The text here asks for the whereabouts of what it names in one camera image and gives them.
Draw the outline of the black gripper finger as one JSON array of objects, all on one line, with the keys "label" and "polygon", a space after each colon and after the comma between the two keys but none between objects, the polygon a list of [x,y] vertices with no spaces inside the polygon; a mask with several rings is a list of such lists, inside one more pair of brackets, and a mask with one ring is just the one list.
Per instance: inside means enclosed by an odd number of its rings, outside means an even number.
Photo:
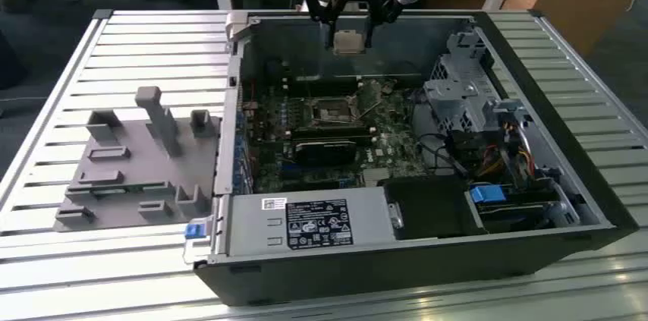
[{"label": "black gripper finger", "polygon": [[398,0],[365,0],[369,6],[369,17],[365,29],[365,47],[373,47],[374,30],[382,24],[391,24],[397,21],[403,4]]},{"label": "black gripper finger", "polygon": [[330,49],[334,46],[337,22],[343,9],[347,6],[349,0],[330,0],[326,6],[322,6],[319,0],[306,0],[309,6],[310,16],[315,22],[327,25],[329,29],[325,35],[325,48]]}]

